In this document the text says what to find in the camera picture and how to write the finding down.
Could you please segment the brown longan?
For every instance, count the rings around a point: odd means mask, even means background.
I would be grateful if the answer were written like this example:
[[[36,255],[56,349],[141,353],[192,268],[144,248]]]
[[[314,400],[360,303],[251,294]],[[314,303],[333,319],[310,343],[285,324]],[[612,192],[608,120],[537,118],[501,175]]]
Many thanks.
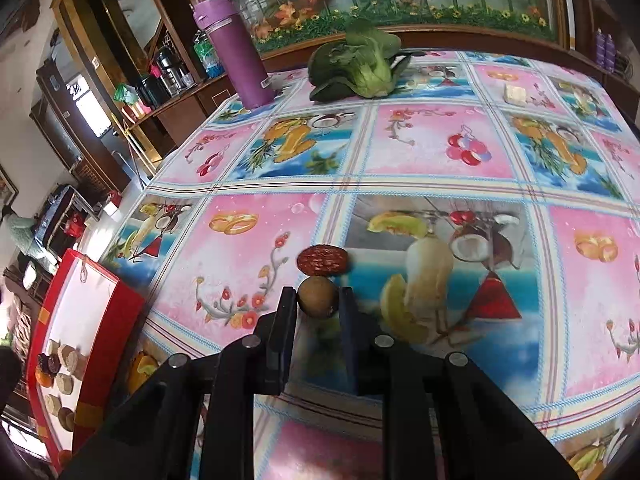
[[[73,432],[75,429],[75,412],[62,406],[58,410],[58,422],[65,431]]]
[[[297,289],[299,309],[310,318],[330,318],[338,305],[338,289],[324,276],[310,276]]]

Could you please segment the orange tangerine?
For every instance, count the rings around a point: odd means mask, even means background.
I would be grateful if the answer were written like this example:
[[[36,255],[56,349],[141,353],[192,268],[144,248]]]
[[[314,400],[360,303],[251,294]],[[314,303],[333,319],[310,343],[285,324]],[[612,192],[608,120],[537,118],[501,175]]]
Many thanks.
[[[70,450],[62,450],[58,452],[58,463],[62,468],[65,468],[73,458],[72,452]]]
[[[53,377],[39,365],[37,365],[35,369],[35,378],[37,384],[42,388],[51,388],[53,385]]]

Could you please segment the green bok choy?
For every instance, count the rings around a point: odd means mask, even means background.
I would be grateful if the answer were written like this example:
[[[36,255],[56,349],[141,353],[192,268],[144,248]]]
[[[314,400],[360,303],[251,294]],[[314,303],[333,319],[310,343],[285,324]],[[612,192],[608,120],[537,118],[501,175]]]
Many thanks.
[[[391,94],[413,55],[398,36],[382,32],[363,18],[352,20],[345,38],[322,44],[308,62],[309,99],[327,103],[351,96],[384,98]]]

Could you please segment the small white cube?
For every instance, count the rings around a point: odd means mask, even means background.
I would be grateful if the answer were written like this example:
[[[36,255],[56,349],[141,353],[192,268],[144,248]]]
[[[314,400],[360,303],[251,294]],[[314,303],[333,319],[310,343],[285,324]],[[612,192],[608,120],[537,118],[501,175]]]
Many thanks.
[[[527,90],[515,84],[505,84],[503,99],[504,102],[513,106],[525,106],[527,104]]]

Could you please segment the colourful fruit print tablecloth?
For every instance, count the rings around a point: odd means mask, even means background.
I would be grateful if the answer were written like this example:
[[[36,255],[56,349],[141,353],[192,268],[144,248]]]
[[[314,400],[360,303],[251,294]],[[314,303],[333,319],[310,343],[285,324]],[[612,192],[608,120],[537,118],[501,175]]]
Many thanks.
[[[612,93],[460,51],[415,58],[382,99],[271,81],[271,104],[226,99],[183,141],[101,255],[150,305],[130,384],[249,334],[304,280],[299,253],[332,245],[383,330],[464,352],[601,478],[639,425],[639,142]]]

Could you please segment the red white box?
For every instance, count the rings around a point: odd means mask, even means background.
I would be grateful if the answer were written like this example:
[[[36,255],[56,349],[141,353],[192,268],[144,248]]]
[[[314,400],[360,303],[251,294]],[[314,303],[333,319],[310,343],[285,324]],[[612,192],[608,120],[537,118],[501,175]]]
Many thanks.
[[[98,430],[144,300],[69,249],[39,310],[26,368],[37,434],[56,471]]]

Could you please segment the round beige cake piece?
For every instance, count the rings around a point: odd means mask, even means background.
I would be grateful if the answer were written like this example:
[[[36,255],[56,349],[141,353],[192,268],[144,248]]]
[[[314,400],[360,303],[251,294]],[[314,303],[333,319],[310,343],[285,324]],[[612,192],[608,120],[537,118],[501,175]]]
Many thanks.
[[[74,391],[75,379],[72,375],[58,373],[55,376],[55,385],[63,396],[70,396]]]

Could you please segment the purple bottles pair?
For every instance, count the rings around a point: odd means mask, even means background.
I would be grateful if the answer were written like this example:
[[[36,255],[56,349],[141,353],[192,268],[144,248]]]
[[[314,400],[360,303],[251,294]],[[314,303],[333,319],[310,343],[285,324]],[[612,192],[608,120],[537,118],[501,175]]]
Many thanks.
[[[615,70],[616,47],[610,34],[605,34],[600,28],[596,30],[594,36],[594,56],[597,66],[600,66],[608,73]]]

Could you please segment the purple thermos bottle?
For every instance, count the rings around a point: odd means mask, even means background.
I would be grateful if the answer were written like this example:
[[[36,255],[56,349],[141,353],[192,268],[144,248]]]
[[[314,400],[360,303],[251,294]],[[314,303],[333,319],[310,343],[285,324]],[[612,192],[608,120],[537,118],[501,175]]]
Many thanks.
[[[194,6],[193,16],[216,50],[243,106],[252,110],[271,103],[276,92],[234,2],[202,1]]]

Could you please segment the black thermos jug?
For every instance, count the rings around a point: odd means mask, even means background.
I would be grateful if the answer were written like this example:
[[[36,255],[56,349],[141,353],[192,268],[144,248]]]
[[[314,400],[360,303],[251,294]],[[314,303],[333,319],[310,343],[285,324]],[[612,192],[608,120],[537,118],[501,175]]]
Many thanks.
[[[194,85],[192,75],[168,47],[160,47],[157,50],[155,61],[160,68],[160,80],[163,81],[172,98]]]

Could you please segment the red jujube top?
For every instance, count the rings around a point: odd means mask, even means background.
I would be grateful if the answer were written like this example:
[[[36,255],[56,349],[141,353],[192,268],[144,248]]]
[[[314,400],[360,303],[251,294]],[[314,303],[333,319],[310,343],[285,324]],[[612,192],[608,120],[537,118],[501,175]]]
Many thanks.
[[[337,276],[349,269],[348,252],[337,246],[319,244],[305,248],[296,258],[300,272],[307,276]]]

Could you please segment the green plastic bottle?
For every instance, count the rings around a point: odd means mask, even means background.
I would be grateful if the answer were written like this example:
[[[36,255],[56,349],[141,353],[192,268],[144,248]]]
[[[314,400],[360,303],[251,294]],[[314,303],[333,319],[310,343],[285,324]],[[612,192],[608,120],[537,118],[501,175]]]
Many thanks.
[[[224,66],[208,36],[202,30],[199,30],[193,38],[193,49],[210,78],[219,77],[224,73]]]

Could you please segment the dark jujube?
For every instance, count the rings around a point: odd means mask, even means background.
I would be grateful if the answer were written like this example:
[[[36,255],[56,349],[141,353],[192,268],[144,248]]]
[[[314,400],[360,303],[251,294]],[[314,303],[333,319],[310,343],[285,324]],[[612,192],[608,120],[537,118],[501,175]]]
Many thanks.
[[[50,377],[55,377],[61,369],[61,362],[55,353],[39,353],[37,356],[39,369]]]

